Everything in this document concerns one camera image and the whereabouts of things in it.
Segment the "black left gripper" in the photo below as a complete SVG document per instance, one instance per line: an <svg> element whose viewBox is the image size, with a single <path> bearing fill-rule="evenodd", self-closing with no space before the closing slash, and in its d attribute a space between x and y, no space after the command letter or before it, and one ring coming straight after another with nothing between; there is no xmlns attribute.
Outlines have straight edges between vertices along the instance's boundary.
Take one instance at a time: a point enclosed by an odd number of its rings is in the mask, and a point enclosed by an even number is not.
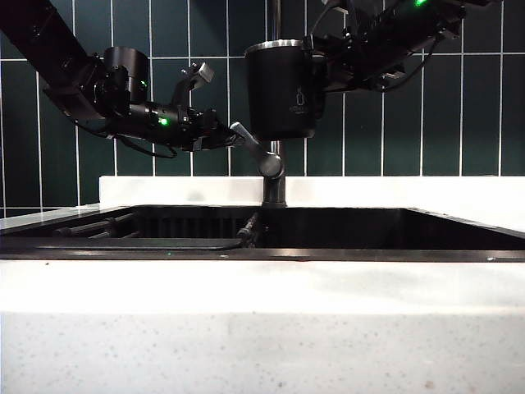
<svg viewBox="0 0 525 394"><path fill-rule="evenodd" d="M131 104L126 136L191 152L242 145L239 133L217 118L217 112L146 102Z"/></svg>

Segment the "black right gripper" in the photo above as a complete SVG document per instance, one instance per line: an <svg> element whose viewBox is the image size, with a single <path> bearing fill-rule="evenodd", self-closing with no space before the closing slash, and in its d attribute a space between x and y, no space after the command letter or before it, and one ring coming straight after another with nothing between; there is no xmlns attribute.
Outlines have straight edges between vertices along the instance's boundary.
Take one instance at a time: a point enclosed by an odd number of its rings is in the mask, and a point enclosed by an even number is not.
<svg viewBox="0 0 525 394"><path fill-rule="evenodd" d="M366 24L339 36L309 34L303 42L323 56L324 93L375 90L410 55L411 29L408 24Z"/></svg>

